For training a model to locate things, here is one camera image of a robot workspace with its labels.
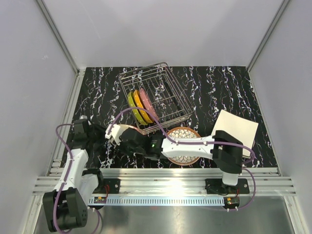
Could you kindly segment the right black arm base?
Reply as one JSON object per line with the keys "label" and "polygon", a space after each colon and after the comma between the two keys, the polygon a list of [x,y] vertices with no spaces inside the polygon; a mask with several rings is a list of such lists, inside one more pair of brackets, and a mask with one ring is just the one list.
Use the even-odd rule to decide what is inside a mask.
{"label": "right black arm base", "polygon": [[205,179],[205,190],[207,194],[212,195],[236,195],[249,194],[250,189],[246,179],[239,178],[237,185],[225,185],[221,178],[207,178]]}

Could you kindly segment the orange polka dot plate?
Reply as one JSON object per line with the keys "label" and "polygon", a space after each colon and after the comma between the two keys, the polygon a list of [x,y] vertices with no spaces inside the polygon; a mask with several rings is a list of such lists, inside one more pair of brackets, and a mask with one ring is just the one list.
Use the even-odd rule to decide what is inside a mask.
{"label": "orange polka dot plate", "polygon": [[[136,106],[144,109],[143,102],[142,102],[140,95],[139,95],[139,90],[134,90],[133,97],[134,97],[134,101],[136,103]],[[143,119],[146,123],[151,124],[154,122],[153,120],[151,120],[149,115],[144,110],[139,110],[139,112],[140,112],[141,116],[143,117]]]}

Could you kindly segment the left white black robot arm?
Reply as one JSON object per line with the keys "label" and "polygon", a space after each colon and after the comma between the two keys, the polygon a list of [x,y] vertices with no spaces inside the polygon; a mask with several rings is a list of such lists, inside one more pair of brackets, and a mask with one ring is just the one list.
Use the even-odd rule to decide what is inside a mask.
{"label": "left white black robot arm", "polygon": [[67,234],[87,223],[87,206],[92,193],[105,188],[100,169],[86,169],[94,144],[105,136],[105,129],[93,124],[86,116],[72,124],[74,135],[65,144],[67,160],[61,177],[50,192],[43,195],[43,208],[50,232]]}

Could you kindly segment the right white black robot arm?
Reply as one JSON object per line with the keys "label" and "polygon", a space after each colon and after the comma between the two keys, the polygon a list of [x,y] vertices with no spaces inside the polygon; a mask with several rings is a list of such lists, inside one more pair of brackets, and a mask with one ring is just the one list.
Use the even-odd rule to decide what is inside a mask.
{"label": "right white black robot arm", "polygon": [[213,160],[222,171],[221,189],[231,194],[238,188],[238,176],[242,173],[242,142],[222,130],[213,136],[202,138],[176,138],[170,136],[145,136],[134,129],[125,130],[119,148],[150,160],[178,156],[202,157]]}

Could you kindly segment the metal wire dish rack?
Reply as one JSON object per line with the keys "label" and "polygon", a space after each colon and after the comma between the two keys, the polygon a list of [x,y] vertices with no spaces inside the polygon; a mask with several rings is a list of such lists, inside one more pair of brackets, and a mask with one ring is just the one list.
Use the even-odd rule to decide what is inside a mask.
{"label": "metal wire dish rack", "polygon": [[[193,105],[181,87],[181,82],[165,62],[121,73],[118,79],[129,107],[137,107],[133,97],[134,90],[143,88],[146,91],[159,118],[158,122],[163,128],[186,121],[194,111]],[[131,112],[138,129],[143,134],[159,129],[148,113],[154,121],[151,124],[144,121],[138,109],[132,109]]]}

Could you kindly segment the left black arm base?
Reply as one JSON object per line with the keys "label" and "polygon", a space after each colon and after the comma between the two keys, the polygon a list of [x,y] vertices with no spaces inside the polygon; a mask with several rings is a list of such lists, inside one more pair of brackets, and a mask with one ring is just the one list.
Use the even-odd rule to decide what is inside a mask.
{"label": "left black arm base", "polygon": [[121,180],[118,178],[104,178],[94,190],[94,194],[119,194]]}

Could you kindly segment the pink polka dot plate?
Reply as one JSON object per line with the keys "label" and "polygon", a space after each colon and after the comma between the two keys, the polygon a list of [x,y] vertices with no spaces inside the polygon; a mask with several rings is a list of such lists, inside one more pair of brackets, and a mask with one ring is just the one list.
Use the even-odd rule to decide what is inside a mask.
{"label": "pink polka dot plate", "polygon": [[152,117],[154,118],[154,120],[157,120],[159,121],[159,118],[156,114],[156,111],[155,109],[153,108],[153,105],[152,105],[152,102],[151,100],[149,99],[146,91],[143,89],[143,88],[140,88],[139,90],[139,95],[140,95],[140,98],[142,100],[142,103],[144,105],[144,109],[146,109],[151,115]]}

